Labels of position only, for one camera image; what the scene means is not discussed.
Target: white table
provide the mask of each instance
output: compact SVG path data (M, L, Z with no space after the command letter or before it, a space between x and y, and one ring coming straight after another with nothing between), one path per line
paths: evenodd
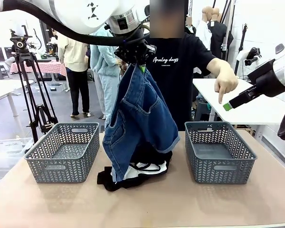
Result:
M223 105L238 96L252 85L244 80L238 80L237 88L225 94L222 104L219 104L219 94L214 91L215 79L193 79L193 84L211 105L209 121L213 121L215 112L223 121L231 124L257 125L255 138L260 142L266 125L280 124L285 115L285 102L261 95L257 99L242 106L225 111Z
M7 97L9 100L10 108L14 116L18 116L14 101L12 96L19 96L20 93L14 93L16 89L22 88L20 80L0 80L0 100Z

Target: black pants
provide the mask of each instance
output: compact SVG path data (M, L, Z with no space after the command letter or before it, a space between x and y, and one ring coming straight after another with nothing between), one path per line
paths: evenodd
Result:
M68 71L67 78L70 85L71 97L73 103L73 115L79 115L78 112L78 100L79 91L82 98L83 112L88 113L90 109L89 87L87 84L87 71L76 72Z

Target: tripod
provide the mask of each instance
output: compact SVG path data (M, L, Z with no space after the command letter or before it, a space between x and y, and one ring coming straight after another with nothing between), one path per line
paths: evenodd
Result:
M23 94L24 94L25 102L26 102L27 109L28 109L28 116L29 116L29 126L28 127L31 128L32 133L33 133L34 142L36 143L38 141L37 128L40 126L41 132L43 134L46 134L55 124L58 123L58 120L57 120L57 117L55 115L55 111L54 111L52 102L49 98L48 90L47 90L46 84L44 82L42 73L40 71L40 67L38 65L37 58L36 58L35 54L32 52L29 52L29 49L27 48L26 41L28 38L31 38L31 37L29 37L29 36L12 37L10 40L15 44L15 50L16 50L15 60L16 60L16 64L18 67L19 77L20 77L21 85L22 85L22 89L23 89ZM37 79L37 83L39 86L39 90L40 90L40 94L41 94L43 104L36 104L36 102L35 102L35 98L34 98L34 95L33 95L32 89L30 87L29 80L28 80L29 79L28 74L27 74L25 67L24 67L24 62L26 62L26 65L28 67L30 66L33 69L35 78ZM35 64L37 66L40 78L38 77ZM26 91L25 91L24 81L27 84L28 95L26 94ZM53 112L53 116L51 115L51 113L49 111L46 98L45 98L44 93L42 91L42 86L44 87L44 90L46 92L46 95L47 95L47 98L49 101L49 105L50 105L52 112Z

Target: person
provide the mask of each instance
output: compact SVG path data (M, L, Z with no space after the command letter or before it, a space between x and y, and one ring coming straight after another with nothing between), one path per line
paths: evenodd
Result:
M66 66L66 74L71 90L73 103L73 112L71 117L74 118L79 115L79 92L81 93L82 98L82 113L87 117L90 117L90 98L87 82L86 61L87 44L75 41L62 34L59 34L58 36L58 56L60 62Z
M109 30L102 26L94 36L111 37ZM106 127L116 101L120 81L121 59L114 55L115 47L91 45L91 69L94 73L95 86Z
M16 54L16 50L15 50L15 45L13 44L13 46L11 46L11 54L14 55ZM5 65L8 67L8 69L10 70L12 63L15 62L15 57L12 56L10 58L8 58L7 60L4 61Z
M158 28L157 38L146 39L157 50L146 67L157 82L179 131L184 131L185 122L192 121L192 75L195 67L205 76L211 72L217 77L215 88L209 89L219 93L220 104L223 95L237 87L238 78L230 64L214 57L198 37L183 32L180 38L171 38L179 37L179 28L184 26L183 9L178 1L165 0L159 6L154 9L156 13L151 20L152 26Z

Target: blue denim garment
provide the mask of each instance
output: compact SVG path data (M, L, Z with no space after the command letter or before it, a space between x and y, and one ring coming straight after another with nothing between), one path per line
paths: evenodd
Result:
M104 136L113 181L123 180L140 142L150 142L158 152L167 153L180 140L177 126L147 69L142 73L138 65L128 67Z

